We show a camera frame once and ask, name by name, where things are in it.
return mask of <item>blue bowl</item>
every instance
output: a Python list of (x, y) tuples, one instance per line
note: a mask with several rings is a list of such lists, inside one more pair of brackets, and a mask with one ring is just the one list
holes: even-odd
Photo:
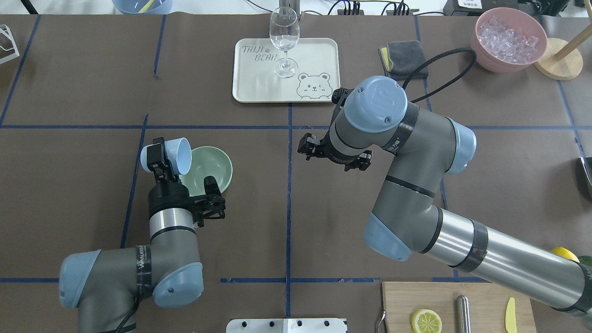
[(144, 5), (148, 2), (148, 0), (112, 0), (113, 4), (117, 9), (119, 9), (123, 14), (170, 14), (170, 10), (173, 7), (173, 0), (162, 0), (162, 4), (160, 4), (160, 0), (155, 0), (151, 6), (151, 9), (148, 9), (146, 12), (138, 13)]

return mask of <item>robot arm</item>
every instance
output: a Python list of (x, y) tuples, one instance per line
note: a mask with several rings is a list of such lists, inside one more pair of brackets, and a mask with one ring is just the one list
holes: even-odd
[(385, 76), (370, 77), (345, 93), (325, 137), (306, 134), (298, 152), (307, 159), (329, 158), (346, 171), (369, 166), (371, 145), (395, 155), (363, 236), (372, 249), (400, 261), (412, 251), (426, 254), (583, 316), (592, 329), (589, 267), (432, 204), (444, 173), (459, 173), (472, 159), (477, 140), (470, 129), (408, 102), (404, 90)]
[[(190, 165), (191, 148), (183, 140)], [(203, 292), (194, 224), (223, 219), (225, 200), (212, 176), (204, 179), (204, 195), (190, 197), (178, 178), (186, 171), (179, 171), (174, 156), (169, 159), (168, 144), (163, 138), (153, 143), (141, 157), (156, 180), (149, 193), (151, 244), (72, 254), (62, 263), (60, 302), (79, 309), (80, 333), (136, 332), (135, 311), (143, 299), (154, 296), (161, 308), (177, 308)]]

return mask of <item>ice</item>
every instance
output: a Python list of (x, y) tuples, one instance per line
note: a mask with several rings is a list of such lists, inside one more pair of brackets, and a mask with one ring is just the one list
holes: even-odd
[(538, 54), (537, 37), (524, 36), (522, 30), (510, 28), (504, 20), (496, 16), (479, 26), (477, 37), (485, 49), (505, 62), (529, 63)]

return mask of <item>blue joint cap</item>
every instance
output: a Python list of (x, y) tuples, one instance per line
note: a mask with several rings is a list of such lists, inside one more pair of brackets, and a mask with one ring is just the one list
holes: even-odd
[(397, 81), (371, 76), (349, 94), (345, 117), (353, 127), (367, 133), (381, 133), (399, 125), (407, 111), (407, 94)]
[(403, 243), (374, 213), (364, 230), (364, 241), (374, 251), (391, 259), (405, 261), (411, 254), (411, 249)]
[(204, 292), (201, 270), (201, 262), (192, 262), (163, 278), (152, 293), (156, 305), (179, 308), (198, 299)]
[(463, 126), (454, 120), (446, 117), (454, 127), (454, 134), (456, 137), (456, 149), (454, 152), (454, 160), (452, 165), (446, 171), (447, 174), (457, 174), (466, 168), (466, 165), (475, 155), (477, 150), (477, 137), (475, 133), (468, 127)]
[(80, 295), (101, 250), (70, 254), (60, 269), (60, 303), (64, 308), (77, 308)]

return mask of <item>wooden cutting board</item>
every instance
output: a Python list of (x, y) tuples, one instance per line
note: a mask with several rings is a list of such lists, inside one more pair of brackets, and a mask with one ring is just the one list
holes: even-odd
[(382, 299), (389, 333), (413, 333), (411, 316), (419, 309), (436, 311), (442, 333), (459, 332), (456, 298), (469, 299), (471, 330), (506, 333), (504, 318), (510, 297), (516, 300), (518, 333), (536, 333), (530, 299), (493, 283), (383, 282)]

